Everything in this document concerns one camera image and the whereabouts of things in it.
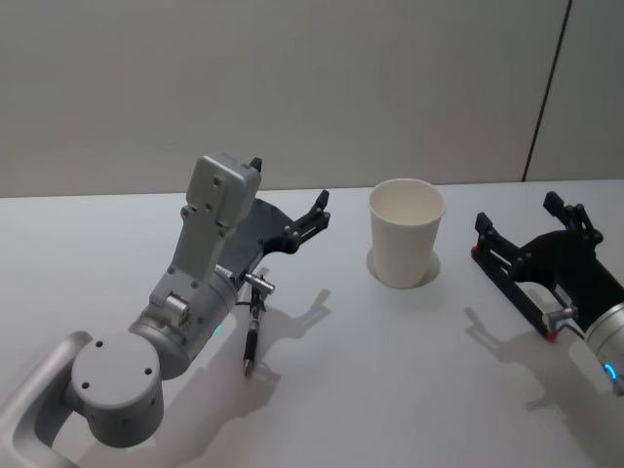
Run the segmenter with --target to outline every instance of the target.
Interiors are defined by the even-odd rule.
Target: circular joint cap
[[[74,361],[71,385],[91,431],[104,444],[131,447],[160,425],[158,354],[142,336],[123,332],[91,341]]]

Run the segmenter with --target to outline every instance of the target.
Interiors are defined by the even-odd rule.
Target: robotic arm
[[[565,230],[536,237],[519,248],[502,237],[484,213],[477,215],[479,241],[473,258],[544,337],[553,341],[560,324],[573,330],[596,354],[617,395],[624,394],[624,288],[596,258],[603,235],[582,205],[565,205],[549,192],[544,208]],[[562,306],[543,313],[517,283],[547,288]]]
[[[162,380],[188,369],[246,282],[256,294],[273,292],[253,274],[262,258],[293,254],[329,224],[325,190],[299,220],[255,199],[260,171],[259,159],[239,164],[225,153],[197,161],[174,258],[149,303],[128,332],[97,339],[76,332],[37,366],[0,408],[0,466],[76,468],[51,449],[72,411],[111,447],[156,431]]]

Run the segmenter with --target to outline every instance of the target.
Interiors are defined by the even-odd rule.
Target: white paper cup
[[[429,267],[447,210],[442,194],[423,180],[393,178],[372,190],[369,210],[377,279],[397,289],[416,286]]]

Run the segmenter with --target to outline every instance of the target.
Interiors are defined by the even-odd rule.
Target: black pen
[[[258,288],[252,288],[252,300],[250,301],[250,313],[252,319],[247,329],[247,339],[245,341],[245,353],[243,355],[243,373],[249,376],[254,370],[255,348],[257,347],[257,339],[260,333],[260,316],[264,309],[264,294]]]

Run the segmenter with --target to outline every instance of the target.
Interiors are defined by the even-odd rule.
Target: white table
[[[599,258],[624,280],[624,181],[449,185],[428,284],[388,289],[371,276],[369,189],[331,192],[330,228],[263,265],[278,285],[242,376],[239,308],[182,377],[143,445],[107,448],[74,415],[55,448],[85,468],[622,466],[624,399],[565,331],[544,341],[477,264],[485,211],[517,244],[559,228],[554,189],[602,230]],[[261,196],[287,214],[317,191]],[[43,344],[124,330],[176,244],[179,194],[0,200],[3,394]]]

